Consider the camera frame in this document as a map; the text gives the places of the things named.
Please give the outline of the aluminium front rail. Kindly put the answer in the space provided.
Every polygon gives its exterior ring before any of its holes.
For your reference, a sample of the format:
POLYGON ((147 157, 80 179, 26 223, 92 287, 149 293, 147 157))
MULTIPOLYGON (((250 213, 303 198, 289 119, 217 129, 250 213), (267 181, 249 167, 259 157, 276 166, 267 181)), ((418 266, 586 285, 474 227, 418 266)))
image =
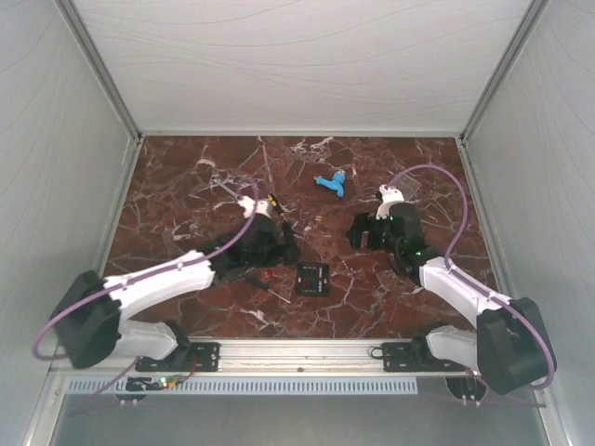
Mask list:
MULTIPOLYGON (((372 358, 373 348, 385 342, 408 344, 409 339, 266 339, 266 338, 201 338, 191 337, 194 342, 219 343, 218 371, 198 373, 215 377, 223 376, 381 376, 385 373, 383 362, 372 358)), ((52 361, 51 372, 75 375, 110 375, 120 373, 133 358, 108 358, 94 367, 76 370, 68 360, 52 361)), ((469 376, 462 369, 427 371, 403 371, 412 376, 469 376)))

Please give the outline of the black fuse box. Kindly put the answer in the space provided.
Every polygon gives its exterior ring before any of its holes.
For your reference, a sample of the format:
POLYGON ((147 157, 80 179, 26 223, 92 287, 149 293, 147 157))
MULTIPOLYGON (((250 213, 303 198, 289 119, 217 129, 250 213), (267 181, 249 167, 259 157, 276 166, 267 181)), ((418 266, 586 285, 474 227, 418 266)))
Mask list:
POLYGON ((330 267, 325 263, 303 262, 297 264, 296 293, 301 296, 328 296, 330 267))

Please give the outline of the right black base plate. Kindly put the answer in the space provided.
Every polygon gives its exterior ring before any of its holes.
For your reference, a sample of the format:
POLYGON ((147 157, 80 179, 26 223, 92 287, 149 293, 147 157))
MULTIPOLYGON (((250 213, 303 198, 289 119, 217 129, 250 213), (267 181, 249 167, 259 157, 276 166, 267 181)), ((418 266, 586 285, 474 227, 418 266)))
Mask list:
POLYGON ((433 358, 426 348, 411 342, 388 342, 380 345, 382 368, 387 373, 463 373, 466 368, 456 362, 433 358))

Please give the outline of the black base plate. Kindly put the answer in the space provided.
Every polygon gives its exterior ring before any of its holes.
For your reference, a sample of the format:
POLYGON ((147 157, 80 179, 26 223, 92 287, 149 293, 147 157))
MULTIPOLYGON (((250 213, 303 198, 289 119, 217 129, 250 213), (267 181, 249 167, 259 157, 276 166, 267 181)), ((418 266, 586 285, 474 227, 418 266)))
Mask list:
POLYGON ((380 345, 382 368, 387 373, 463 373, 466 368, 456 362, 433 358, 426 348, 411 342, 388 342, 380 345))
POLYGON ((218 370, 220 343, 194 342, 178 346, 163 360, 142 357, 135 365, 137 372, 211 373, 218 370))

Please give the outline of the blue plastic faucet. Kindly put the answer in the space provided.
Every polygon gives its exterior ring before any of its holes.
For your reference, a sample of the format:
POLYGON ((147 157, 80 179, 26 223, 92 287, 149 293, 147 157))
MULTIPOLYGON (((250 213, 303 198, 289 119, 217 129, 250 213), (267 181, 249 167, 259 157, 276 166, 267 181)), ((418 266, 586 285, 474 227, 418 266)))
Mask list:
POLYGON ((332 190, 337 195, 337 197, 343 198, 345 193, 344 183, 346 178, 346 172, 343 170, 338 170, 330 179, 322 176, 316 176, 314 181, 317 185, 332 190))

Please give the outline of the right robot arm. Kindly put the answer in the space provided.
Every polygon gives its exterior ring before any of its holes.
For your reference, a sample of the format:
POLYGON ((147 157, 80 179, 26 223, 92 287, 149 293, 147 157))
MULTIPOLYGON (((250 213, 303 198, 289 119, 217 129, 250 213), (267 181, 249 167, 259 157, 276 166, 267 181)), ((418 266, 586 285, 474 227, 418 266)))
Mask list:
POLYGON ((499 395, 551 383, 557 361, 537 304, 483 285, 427 244, 413 204, 394 203, 384 216, 358 214, 346 237, 352 249, 384 252, 398 276, 437 295, 471 324, 471 331, 437 324, 419 334, 411 346, 416 366, 454 362, 499 395))

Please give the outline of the clear fuse box lid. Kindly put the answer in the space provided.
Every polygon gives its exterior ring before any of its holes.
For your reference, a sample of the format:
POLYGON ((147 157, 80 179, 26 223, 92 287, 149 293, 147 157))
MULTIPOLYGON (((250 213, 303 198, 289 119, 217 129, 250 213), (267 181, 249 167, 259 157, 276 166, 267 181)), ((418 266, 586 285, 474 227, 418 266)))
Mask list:
POLYGON ((394 182, 394 187, 402 193, 407 202, 410 202, 420 189, 420 183, 411 174, 405 174, 399 175, 394 182))

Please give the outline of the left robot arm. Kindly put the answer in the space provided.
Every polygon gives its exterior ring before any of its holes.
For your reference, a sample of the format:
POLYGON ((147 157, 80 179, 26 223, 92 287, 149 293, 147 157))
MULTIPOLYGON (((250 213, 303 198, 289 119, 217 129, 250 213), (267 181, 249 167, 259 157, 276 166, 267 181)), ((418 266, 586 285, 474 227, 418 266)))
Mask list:
POLYGON ((251 269, 294 265, 299 249, 289 222, 257 214, 245 233, 227 233, 185 255, 129 275, 81 273, 52 313, 71 365, 84 370, 113 357, 185 367, 192 343, 174 321, 143 322, 142 311, 187 293, 247 277, 251 269))

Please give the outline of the silver wrench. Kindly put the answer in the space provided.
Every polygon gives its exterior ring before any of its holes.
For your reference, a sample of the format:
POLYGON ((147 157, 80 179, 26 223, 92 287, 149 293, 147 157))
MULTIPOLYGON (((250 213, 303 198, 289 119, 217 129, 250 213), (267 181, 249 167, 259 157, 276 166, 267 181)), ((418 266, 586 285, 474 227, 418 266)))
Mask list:
POLYGON ((230 194, 230 196, 236 200, 239 201, 241 199, 241 196, 235 192, 234 190, 232 190, 230 187, 228 187, 222 180, 220 180, 218 177, 212 177, 212 182, 219 186, 220 188, 222 188, 223 190, 225 190, 228 194, 230 194))

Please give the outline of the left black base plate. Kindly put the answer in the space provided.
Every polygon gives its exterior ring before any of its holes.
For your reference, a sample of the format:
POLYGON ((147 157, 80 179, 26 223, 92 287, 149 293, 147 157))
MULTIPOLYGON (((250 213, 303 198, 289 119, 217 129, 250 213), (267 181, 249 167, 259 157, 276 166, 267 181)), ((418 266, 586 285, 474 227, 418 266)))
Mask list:
POLYGON ((194 342, 178 346, 163 360, 142 357, 135 365, 137 372, 211 373, 218 370, 220 343, 194 342))

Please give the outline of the yellow black screwdriver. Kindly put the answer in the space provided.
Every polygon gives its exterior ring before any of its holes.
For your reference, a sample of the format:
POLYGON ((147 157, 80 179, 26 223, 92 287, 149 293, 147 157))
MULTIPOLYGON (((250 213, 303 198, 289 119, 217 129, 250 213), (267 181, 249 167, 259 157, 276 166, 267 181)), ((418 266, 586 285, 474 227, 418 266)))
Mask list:
POLYGON ((276 212, 276 214, 281 218, 286 219, 285 211, 280 205, 278 198, 273 193, 269 193, 267 197, 272 209, 276 212))

